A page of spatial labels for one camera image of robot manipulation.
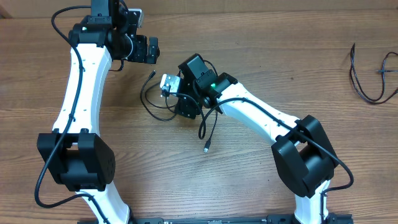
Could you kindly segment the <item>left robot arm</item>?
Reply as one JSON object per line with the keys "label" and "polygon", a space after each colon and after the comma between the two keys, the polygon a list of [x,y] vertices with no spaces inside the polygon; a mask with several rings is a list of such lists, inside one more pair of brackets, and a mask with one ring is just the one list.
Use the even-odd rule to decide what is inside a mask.
{"label": "left robot arm", "polygon": [[144,14],[121,0],[92,1],[91,11],[64,36],[71,47],[71,68],[62,108],[50,133],[41,133],[37,149],[57,184],[82,198],[96,223],[134,223],[130,207],[114,184],[114,152],[101,139],[99,114],[111,64],[155,64],[156,37],[137,33]]}

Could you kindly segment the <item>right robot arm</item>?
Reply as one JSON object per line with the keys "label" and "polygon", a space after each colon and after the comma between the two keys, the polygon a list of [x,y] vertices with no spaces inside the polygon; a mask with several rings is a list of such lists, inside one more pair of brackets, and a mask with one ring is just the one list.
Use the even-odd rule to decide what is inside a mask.
{"label": "right robot arm", "polygon": [[250,93],[235,77],[207,65],[200,54],[193,54],[178,66],[178,75],[163,75],[160,88],[178,98],[176,113],[207,119],[203,108],[208,108],[242,122],[271,146],[277,173],[295,195],[295,211],[268,216],[268,222],[336,222],[326,197],[339,161],[319,120],[283,113]]}

